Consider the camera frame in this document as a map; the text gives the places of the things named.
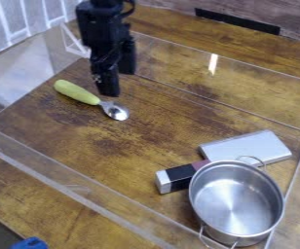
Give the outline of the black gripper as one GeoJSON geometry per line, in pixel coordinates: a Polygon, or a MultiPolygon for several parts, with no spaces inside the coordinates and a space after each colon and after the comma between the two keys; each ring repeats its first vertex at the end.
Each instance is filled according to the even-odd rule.
{"type": "Polygon", "coordinates": [[[83,1],[75,6],[82,43],[90,48],[90,63],[99,93],[118,97],[119,72],[135,73],[135,43],[123,19],[124,1],[83,1]]]}

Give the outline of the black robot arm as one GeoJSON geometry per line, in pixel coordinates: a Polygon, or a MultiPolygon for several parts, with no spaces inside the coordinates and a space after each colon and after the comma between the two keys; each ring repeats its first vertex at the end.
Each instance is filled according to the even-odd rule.
{"type": "Polygon", "coordinates": [[[123,22],[134,0],[84,0],[75,6],[82,43],[90,48],[90,69],[99,93],[118,97],[119,74],[135,73],[135,43],[123,22]]]}

